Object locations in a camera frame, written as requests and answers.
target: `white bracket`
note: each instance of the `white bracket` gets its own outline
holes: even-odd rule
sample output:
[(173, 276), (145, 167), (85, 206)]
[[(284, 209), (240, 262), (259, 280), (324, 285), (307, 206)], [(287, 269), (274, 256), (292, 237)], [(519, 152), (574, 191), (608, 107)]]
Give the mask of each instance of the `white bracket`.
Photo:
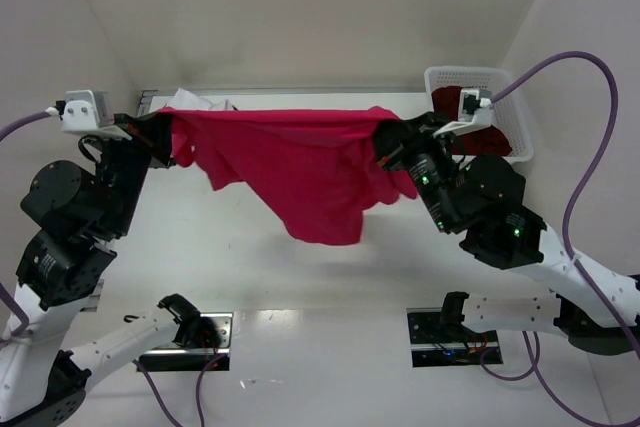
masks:
[[(480, 101), (480, 108), (470, 116), (463, 110), (465, 97), (472, 96)], [(456, 135), (469, 134), (477, 130), (486, 129), (491, 125), (493, 120), (493, 104), (487, 96), (487, 92), (482, 89), (462, 89), (460, 91), (460, 102), (458, 104), (458, 119), (449, 122), (447, 125), (438, 129), (433, 136), (452, 132)]]
[(97, 135), (103, 138), (127, 139), (131, 136), (113, 125), (113, 115), (103, 92), (74, 90), (65, 95), (62, 131), (78, 136)]

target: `white wall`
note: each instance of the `white wall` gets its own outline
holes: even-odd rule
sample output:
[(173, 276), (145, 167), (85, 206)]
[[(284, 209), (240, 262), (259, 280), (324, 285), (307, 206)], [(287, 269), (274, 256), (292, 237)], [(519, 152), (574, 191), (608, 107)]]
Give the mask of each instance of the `white wall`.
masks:
[(137, 87), (420, 86), (494, 65), (531, 0), (90, 0)]
[[(586, 50), (613, 70), (620, 113), (608, 153), (578, 203), (572, 239), (611, 269), (638, 274), (640, 211), (640, 0), (535, 0), (504, 65), (519, 74), (547, 56)], [(564, 61), (524, 87), (536, 155), (528, 201), (560, 227), (564, 206), (595, 153), (608, 116), (607, 84), (585, 61)], [(593, 356), (596, 378), (614, 422), (640, 414), (637, 359)]]
[[(44, 110), (66, 90), (110, 92), (119, 111), (134, 111), (136, 94), (86, 0), (0, 0), (0, 124)], [(0, 279), (13, 284), (22, 252), (37, 231), (19, 208), (46, 163), (75, 158), (76, 139), (56, 120), (24, 128), (0, 145), (2, 235)]]

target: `pink towel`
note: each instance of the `pink towel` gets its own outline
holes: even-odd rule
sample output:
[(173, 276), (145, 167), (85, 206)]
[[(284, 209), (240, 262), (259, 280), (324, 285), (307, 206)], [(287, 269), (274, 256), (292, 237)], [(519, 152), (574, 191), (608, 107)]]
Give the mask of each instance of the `pink towel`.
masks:
[(397, 117), (381, 107), (355, 110), (177, 111), (173, 155), (194, 161), (214, 190), (246, 182), (306, 242), (360, 241), (362, 212), (417, 192), (406, 172), (377, 164), (371, 135)]

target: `metal plate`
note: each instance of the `metal plate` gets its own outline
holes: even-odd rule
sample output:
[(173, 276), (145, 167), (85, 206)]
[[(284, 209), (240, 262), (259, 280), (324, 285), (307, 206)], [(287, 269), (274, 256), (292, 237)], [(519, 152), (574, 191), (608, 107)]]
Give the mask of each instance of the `metal plate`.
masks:
[[(210, 370), (229, 370), (231, 356), (231, 329), (233, 327), (233, 313), (203, 312), (202, 317), (208, 317), (216, 326), (220, 334), (218, 354), (226, 354), (217, 366)], [(213, 356), (212, 349), (183, 349), (171, 343), (157, 347), (140, 356), (140, 363), (150, 372), (181, 372), (200, 371)]]
[(486, 349), (491, 350), (484, 356), (485, 364), (502, 363), (495, 330), (481, 335), (467, 329), (451, 336), (440, 325), (440, 309), (408, 309), (407, 327), (413, 367), (479, 365)]

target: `black cable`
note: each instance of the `black cable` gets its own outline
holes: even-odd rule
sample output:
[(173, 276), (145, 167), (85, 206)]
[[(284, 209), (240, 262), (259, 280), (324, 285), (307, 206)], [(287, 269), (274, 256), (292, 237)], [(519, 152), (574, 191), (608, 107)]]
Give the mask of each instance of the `black cable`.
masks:
[(80, 140), (78, 140), (78, 150), (80, 151), (82, 156), (89, 162), (98, 165), (100, 163), (99, 159), (97, 159), (96, 156), (89, 152), (89, 150), (87, 149), (87, 144), (98, 149), (100, 152), (103, 152), (105, 147), (104, 140), (97, 135), (85, 135), (84, 137), (80, 137)]
[(453, 136), (453, 142), (458, 146), (460, 152), (462, 152), (462, 159), (458, 162), (458, 167), (462, 165), (462, 163), (467, 158), (467, 149), (464, 148), (464, 142), (462, 139), (458, 137), (456, 134), (451, 134)]

